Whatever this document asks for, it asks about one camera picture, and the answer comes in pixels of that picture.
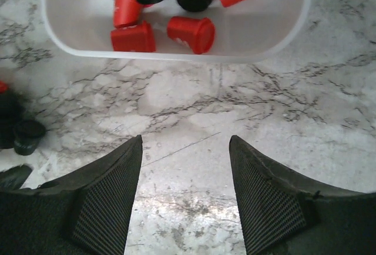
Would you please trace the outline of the white plastic storage basket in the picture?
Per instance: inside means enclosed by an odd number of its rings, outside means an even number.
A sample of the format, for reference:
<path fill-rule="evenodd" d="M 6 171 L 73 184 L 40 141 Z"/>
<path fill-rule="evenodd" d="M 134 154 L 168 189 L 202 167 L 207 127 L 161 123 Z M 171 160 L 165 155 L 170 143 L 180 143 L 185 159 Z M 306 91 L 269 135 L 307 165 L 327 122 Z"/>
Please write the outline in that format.
<path fill-rule="evenodd" d="M 310 2 L 213 0 L 190 13 L 165 0 L 145 8 L 125 31 L 114 27 L 114 0 L 42 0 L 42 14 L 54 43 L 76 56 L 250 63 L 292 41 Z"/>

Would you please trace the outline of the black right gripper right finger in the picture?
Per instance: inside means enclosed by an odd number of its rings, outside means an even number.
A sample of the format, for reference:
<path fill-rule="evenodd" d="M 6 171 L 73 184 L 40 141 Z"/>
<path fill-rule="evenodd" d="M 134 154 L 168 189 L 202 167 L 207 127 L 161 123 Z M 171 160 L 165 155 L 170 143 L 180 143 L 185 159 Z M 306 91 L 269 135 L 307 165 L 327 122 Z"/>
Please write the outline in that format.
<path fill-rule="evenodd" d="M 375 253 L 375 193 L 309 178 L 235 135 L 229 153 L 247 254 Z"/>

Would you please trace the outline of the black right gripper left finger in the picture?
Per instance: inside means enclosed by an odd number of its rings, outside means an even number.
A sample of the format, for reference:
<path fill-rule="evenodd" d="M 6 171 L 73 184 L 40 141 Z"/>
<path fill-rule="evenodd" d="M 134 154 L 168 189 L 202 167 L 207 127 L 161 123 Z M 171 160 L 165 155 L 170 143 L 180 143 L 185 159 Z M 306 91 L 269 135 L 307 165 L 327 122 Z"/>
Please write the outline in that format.
<path fill-rule="evenodd" d="M 136 136 L 36 189 L 2 189 L 1 253 L 123 254 L 142 155 Z"/>

